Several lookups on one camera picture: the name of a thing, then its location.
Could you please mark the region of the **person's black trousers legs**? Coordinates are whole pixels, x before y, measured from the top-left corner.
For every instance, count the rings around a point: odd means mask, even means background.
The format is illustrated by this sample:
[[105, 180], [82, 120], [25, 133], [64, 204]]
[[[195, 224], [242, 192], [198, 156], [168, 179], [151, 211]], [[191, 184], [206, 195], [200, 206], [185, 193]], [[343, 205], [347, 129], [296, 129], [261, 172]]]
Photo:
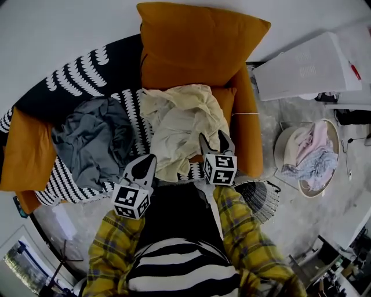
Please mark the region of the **person's black trousers legs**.
[[225, 254], [206, 195], [192, 183], [157, 187], [143, 218], [137, 250], [158, 241], [183, 238], [205, 242]]

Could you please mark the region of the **black white patterned blanket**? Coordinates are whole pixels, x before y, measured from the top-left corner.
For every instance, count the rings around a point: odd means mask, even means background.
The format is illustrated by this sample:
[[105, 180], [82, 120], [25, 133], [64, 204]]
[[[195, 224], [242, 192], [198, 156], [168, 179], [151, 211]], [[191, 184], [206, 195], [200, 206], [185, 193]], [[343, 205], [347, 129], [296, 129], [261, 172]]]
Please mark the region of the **black white patterned blanket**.
[[[143, 44], [133, 35], [95, 49], [52, 72], [31, 88], [16, 104], [26, 114], [53, 124], [62, 123], [77, 105], [95, 96], [116, 99], [126, 111], [134, 130], [130, 156], [150, 152], [152, 130], [140, 116], [140, 60]], [[31, 213], [40, 205], [52, 206], [60, 200], [71, 203], [101, 198], [113, 190], [113, 182], [103, 189], [80, 188], [60, 157], [56, 157], [44, 191], [17, 193], [21, 207]]]

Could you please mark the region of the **pink clothes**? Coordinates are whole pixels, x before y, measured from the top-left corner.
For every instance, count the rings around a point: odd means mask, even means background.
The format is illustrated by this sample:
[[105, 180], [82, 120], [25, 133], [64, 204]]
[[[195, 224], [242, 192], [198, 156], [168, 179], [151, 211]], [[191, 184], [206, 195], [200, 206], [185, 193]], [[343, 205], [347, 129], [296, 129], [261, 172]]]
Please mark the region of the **pink clothes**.
[[324, 120], [314, 123], [308, 131], [301, 133], [296, 140], [299, 144], [296, 165], [310, 152], [321, 146], [329, 144], [333, 147], [333, 142], [328, 137], [328, 127]]

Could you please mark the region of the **grey garment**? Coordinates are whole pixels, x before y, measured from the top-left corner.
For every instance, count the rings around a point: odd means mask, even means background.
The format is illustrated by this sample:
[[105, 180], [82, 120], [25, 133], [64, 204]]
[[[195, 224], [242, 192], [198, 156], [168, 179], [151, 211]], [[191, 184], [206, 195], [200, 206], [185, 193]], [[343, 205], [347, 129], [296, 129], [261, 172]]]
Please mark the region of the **grey garment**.
[[119, 182], [134, 131], [118, 100], [95, 97], [52, 129], [52, 142], [75, 184], [101, 191], [105, 182]]

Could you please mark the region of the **orange sofa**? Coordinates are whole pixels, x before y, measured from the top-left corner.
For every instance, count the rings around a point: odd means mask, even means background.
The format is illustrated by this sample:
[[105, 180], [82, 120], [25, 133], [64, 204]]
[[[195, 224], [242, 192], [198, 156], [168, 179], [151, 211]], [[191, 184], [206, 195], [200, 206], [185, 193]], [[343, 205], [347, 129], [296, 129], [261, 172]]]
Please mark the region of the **orange sofa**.
[[[260, 136], [259, 118], [253, 114], [256, 102], [253, 95], [252, 84], [246, 68], [241, 68], [221, 88], [235, 88], [236, 94], [232, 107], [230, 132], [235, 144], [235, 152], [238, 157], [238, 169], [254, 178], [263, 172], [263, 149]], [[0, 118], [0, 140], [5, 150], [13, 107]]]

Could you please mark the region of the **small orange cushion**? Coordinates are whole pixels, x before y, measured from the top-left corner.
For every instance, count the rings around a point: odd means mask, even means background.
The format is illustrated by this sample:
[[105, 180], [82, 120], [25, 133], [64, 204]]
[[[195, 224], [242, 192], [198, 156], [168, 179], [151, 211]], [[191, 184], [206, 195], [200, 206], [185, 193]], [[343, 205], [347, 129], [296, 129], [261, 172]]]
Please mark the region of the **small orange cushion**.
[[192, 90], [196, 91], [200, 102], [195, 111], [195, 119], [192, 132], [195, 134], [195, 153], [191, 155], [190, 163], [203, 161], [199, 148], [198, 135], [202, 132], [212, 149], [220, 149], [218, 130], [226, 134], [230, 133], [230, 121], [232, 107], [235, 99], [235, 88], [211, 88], [206, 85], [192, 84]]

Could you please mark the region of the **person's striped shirt torso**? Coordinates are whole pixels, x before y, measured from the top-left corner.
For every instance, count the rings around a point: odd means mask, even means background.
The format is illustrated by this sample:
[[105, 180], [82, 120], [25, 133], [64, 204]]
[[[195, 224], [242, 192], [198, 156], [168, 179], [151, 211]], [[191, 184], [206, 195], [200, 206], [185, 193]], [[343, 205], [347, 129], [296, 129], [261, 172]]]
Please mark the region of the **person's striped shirt torso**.
[[214, 245], [170, 238], [138, 250], [126, 280], [130, 297], [238, 297], [241, 278]]

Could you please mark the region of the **person's right forearm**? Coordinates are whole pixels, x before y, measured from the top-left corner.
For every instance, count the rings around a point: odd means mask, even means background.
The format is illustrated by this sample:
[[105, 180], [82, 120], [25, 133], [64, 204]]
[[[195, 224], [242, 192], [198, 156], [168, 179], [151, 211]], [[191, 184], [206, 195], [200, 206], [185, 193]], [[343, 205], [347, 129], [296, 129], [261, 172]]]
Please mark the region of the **person's right forearm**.
[[225, 252], [241, 278], [239, 297], [307, 297], [304, 285], [234, 188], [216, 186]]

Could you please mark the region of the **wooden easel stand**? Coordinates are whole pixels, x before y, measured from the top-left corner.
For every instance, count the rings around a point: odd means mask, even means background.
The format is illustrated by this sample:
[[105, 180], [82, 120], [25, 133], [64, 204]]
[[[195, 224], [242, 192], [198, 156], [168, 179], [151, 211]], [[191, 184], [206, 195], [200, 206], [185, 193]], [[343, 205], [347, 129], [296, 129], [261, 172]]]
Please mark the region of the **wooden easel stand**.
[[85, 273], [82, 270], [84, 259], [80, 252], [76, 252], [73, 246], [64, 239], [62, 246], [57, 248], [51, 248], [54, 256], [59, 261], [57, 268], [55, 269], [54, 277], [60, 274], [65, 279], [72, 277], [74, 280], [79, 281], [84, 278]]

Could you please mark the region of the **person's left forearm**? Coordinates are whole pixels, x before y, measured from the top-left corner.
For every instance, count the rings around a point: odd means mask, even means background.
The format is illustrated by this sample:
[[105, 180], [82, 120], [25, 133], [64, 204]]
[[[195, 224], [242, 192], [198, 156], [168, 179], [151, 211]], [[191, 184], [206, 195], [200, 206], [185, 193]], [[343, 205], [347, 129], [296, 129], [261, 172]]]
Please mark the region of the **person's left forearm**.
[[145, 219], [118, 216], [109, 211], [89, 248], [89, 270], [83, 297], [129, 296], [127, 276]]

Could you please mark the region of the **woven laundry basket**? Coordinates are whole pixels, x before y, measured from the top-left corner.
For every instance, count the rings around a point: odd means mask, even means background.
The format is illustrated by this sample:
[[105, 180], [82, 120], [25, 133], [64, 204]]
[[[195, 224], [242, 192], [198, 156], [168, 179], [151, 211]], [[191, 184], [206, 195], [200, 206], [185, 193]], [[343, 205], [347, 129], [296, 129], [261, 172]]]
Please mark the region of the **woven laundry basket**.
[[234, 189], [241, 194], [261, 224], [274, 216], [282, 191], [280, 187], [267, 180], [247, 180], [237, 183]]

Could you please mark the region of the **black waste bin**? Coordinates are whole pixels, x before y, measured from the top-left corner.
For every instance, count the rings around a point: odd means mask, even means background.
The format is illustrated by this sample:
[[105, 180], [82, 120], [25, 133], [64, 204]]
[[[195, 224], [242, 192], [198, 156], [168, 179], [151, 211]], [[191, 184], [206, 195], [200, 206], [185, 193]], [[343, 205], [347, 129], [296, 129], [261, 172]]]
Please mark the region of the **black waste bin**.
[[365, 110], [335, 110], [336, 121], [343, 126], [371, 124], [371, 111]]

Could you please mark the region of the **teal box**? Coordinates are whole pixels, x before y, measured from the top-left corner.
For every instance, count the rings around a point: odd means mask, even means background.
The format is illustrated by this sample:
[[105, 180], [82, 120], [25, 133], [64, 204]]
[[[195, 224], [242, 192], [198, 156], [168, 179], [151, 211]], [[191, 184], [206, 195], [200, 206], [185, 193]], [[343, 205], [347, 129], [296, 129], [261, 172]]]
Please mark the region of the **teal box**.
[[29, 214], [25, 213], [24, 209], [21, 207], [20, 202], [16, 196], [13, 197], [13, 202], [16, 206], [16, 209], [20, 215], [21, 218], [28, 218]]

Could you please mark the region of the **cream shirt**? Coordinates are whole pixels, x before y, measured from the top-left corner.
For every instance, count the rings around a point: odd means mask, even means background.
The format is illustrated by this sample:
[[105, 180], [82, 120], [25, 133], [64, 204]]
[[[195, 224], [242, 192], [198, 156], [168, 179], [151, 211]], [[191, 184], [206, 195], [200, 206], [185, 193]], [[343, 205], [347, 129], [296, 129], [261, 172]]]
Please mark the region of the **cream shirt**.
[[207, 85], [191, 84], [162, 91], [143, 89], [140, 115], [153, 131], [150, 152], [157, 157], [156, 178], [177, 182], [190, 171], [190, 159], [201, 153], [199, 134], [219, 149], [218, 131], [229, 132], [223, 111]]

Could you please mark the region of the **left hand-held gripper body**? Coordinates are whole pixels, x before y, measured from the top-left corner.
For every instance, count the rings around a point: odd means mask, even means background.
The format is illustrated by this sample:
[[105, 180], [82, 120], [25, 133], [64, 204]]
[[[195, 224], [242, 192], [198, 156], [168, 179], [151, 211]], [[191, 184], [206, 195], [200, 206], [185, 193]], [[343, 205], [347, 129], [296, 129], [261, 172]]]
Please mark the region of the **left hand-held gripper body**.
[[150, 206], [152, 193], [152, 187], [123, 178], [119, 184], [115, 184], [112, 192], [115, 213], [128, 219], [140, 219]]

